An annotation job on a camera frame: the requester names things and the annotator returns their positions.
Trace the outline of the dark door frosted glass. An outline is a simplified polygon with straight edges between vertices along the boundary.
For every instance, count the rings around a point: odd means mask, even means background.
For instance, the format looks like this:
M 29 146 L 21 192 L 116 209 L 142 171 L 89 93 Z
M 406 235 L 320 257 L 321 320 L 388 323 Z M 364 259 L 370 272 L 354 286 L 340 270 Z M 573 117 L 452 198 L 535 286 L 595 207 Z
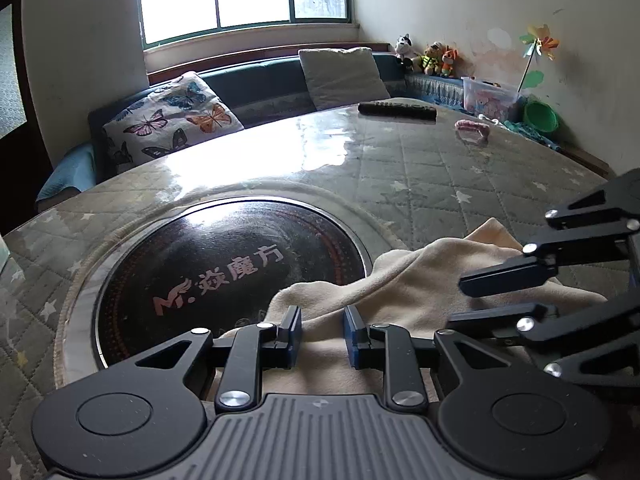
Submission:
M 17 57 L 17 3 L 1 9 L 0 22 L 0 134 L 5 138 L 27 122 Z

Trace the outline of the clear plastic storage box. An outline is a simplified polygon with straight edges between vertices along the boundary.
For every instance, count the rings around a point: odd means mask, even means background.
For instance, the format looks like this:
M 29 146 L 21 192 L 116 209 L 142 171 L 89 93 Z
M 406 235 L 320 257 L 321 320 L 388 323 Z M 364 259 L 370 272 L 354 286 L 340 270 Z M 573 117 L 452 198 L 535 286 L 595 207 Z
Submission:
M 471 115 L 484 115 L 499 122 L 512 120 L 518 114 L 520 95 L 508 84 L 488 84 L 471 77 L 462 77 L 463 108 Z

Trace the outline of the colourful paper pinwheel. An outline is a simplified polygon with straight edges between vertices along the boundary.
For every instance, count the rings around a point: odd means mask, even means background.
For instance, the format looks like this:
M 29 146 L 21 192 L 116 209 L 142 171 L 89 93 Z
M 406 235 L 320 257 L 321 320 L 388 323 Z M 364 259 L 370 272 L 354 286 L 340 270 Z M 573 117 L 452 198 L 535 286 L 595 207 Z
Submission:
M 527 27 L 527 32 L 520 37 L 520 41 L 525 46 L 523 58 L 526 58 L 526 65 L 523 70 L 518 91 L 524 89 L 525 81 L 533 64 L 533 60 L 545 56 L 548 60 L 554 60 L 554 51 L 559 47 L 560 42 L 551 36 L 550 27 L 547 24 Z

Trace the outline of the black remote control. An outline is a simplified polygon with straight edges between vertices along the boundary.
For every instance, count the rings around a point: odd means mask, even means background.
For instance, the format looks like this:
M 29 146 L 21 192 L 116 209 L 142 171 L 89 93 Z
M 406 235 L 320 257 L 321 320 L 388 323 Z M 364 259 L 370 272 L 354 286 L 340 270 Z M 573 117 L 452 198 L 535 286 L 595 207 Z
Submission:
M 422 104 L 392 101 L 362 102 L 357 106 L 360 114 L 373 117 L 400 118 L 434 122 L 437 110 Z

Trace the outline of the orange plush toy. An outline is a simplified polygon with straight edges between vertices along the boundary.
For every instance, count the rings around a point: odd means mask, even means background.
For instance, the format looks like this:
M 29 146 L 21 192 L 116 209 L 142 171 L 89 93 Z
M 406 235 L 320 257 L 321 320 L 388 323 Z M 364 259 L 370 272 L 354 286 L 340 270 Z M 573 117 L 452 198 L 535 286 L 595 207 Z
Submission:
M 458 51 L 449 48 L 442 54 L 442 65 L 440 66 L 440 76 L 452 78 L 454 76 L 454 66 L 458 58 Z

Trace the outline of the cream sweatshirt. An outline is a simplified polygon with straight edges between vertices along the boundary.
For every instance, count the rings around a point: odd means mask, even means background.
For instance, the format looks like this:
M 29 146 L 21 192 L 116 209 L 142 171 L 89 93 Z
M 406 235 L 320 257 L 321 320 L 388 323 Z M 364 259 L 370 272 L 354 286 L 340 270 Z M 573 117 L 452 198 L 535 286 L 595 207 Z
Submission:
M 508 304 L 546 304 L 567 315 L 602 304 L 604 297 L 562 285 L 550 278 L 543 285 L 484 298 L 460 292 L 462 274 L 496 266 L 520 254 L 522 246 L 496 219 L 489 219 L 465 238 L 443 237 L 423 248 L 394 249 L 380 255 L 366 278 L 348 285 L 329 282 L 296 283 L 280 290 L 267 309 L 266 319 L 277 323 L 288 307 L 303 315 L 303 340 L 290 370 L 267 370 L 265 393 L 357 394 L 379 393 L 377 370 L 355 370 L 348 362 L 343 338 L 343 309 L 357 307 L 368 324 L 405 327 L 412 336 L 430 338 L 457 312 L 490 309 Z

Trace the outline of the pink hair scrunchie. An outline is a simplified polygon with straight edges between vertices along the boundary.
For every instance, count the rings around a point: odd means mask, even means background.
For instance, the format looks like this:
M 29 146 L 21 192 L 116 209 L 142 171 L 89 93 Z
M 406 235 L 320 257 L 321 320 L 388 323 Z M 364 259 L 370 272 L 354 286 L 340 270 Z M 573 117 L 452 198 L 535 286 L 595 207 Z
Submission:
M 454 124 L 458 138 L 467 144 L 486 146 L 488 144 L 491 128 L 484 122 L 460 119 Z

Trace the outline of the butterfly print pillow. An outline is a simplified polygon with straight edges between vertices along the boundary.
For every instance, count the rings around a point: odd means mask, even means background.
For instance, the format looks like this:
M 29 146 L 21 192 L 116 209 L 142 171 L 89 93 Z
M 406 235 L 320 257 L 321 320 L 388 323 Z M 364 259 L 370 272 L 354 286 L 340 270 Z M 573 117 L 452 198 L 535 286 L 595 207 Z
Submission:
M 103 126 L 108 159 L 119 174 L 243 129 L 230 108 L 194 72 L 127 105 Z

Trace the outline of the yellow plush toy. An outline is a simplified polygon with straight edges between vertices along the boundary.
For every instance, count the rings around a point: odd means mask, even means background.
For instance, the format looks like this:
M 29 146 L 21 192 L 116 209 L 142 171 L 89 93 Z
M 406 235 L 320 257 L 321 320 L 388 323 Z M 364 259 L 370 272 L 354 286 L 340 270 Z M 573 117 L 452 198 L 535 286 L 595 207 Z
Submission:
M 446 46 L 439 41 L 433 42 L 425 50 L 422 56 L 422 72 L 427 76 L 439 76 L 442 71 L 442 56 Z

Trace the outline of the blue sofa bench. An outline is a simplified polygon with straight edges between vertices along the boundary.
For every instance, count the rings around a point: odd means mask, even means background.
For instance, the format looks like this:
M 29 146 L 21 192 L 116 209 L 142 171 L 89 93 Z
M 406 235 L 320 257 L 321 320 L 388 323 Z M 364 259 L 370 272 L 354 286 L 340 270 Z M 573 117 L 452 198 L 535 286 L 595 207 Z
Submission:
M 460 79 L 407 74 L 390 53 L 375 52 L 373 58 L 393 98 L 415 98 L 460 113 L 464 111 Z M 314 111 L 303 67 L 296 55 L 214 68 L 198 76 L 248 128 Z M 90 140 L 75 146 L 63 157 L 40 190 L 36 199 L 38 206 L 50 207 L 62 200 L 62 194 L 68 190 L 81 193 L 114 177 L 115 166 L 104 152 L 103 126 L 120 113 L 132 112 L 135 102 L 155 96 L 167 85 L 167 81 L 162 81 L 92 110 L 87 116 Z

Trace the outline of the black white plush toy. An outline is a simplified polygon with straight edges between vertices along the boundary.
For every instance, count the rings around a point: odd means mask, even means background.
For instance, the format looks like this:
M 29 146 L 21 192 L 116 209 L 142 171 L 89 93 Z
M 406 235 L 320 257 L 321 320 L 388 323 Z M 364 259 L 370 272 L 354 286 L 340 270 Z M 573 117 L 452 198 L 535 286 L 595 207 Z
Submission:
M 400 36 L 394 47 L 395 58 L 400 67 L 406 72 L 418 72 L 421 69 L 422 56 L 413 47 L 409 34 Z

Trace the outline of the quilted star table cover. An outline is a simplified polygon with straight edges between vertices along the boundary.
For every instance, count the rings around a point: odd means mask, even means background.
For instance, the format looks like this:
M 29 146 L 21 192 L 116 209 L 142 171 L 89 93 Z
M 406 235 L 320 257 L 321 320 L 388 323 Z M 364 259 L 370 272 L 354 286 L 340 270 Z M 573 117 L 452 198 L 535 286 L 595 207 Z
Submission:
M 6 479 L 634 479 L 639 176 L 355 107 L 6 237 Z

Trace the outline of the black round induction cooktop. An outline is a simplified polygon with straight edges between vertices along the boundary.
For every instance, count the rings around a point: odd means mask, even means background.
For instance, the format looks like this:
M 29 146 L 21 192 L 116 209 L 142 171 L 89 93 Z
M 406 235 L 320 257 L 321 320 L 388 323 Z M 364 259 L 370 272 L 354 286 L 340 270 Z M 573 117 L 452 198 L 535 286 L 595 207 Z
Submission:
M 96 350 L 109 366 L 191 328 L 219 337 L 262 322 L 288 286 L 346 285 L 370 267 L 356 235 L 321 209 L 279 197 L 208 203 L 144 234 L 108 272 Z

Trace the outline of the green plastic bowl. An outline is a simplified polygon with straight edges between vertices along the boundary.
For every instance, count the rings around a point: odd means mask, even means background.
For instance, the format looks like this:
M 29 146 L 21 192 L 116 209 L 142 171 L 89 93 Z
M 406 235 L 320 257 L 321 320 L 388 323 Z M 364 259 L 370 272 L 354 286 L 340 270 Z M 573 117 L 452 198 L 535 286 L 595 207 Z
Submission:
M 540 133 L 554 133 L 559 128 L 559 119 L 555 111 L 546 103 L 529 100 L 523 108 L 526 125 Z

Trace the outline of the gray square pillow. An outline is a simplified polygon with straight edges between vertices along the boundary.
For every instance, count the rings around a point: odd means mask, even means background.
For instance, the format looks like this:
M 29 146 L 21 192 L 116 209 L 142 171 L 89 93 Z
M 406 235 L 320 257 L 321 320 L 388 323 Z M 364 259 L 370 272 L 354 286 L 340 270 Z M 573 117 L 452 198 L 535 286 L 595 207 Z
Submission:
M 300 49 L 298 57 L 316 110 L 390 98 L 370 48 Z

